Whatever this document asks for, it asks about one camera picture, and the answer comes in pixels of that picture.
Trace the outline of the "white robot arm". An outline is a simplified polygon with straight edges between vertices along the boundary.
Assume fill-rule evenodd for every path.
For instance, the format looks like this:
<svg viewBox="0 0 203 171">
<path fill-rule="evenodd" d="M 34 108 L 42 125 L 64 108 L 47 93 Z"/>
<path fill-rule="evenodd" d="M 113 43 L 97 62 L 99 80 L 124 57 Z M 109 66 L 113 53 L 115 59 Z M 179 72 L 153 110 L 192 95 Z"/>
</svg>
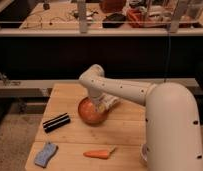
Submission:
<svg viewBox="0 0 203 171">
<path fill-rule="evenodd" d="M 102 95 L 121 97 L 145 107 L 148 171 L 203 171 L 203 147 L 197 102 L 183 85 L 110 79 L 94 64 L 79 82 L 98 112 Z"/>
</svg>

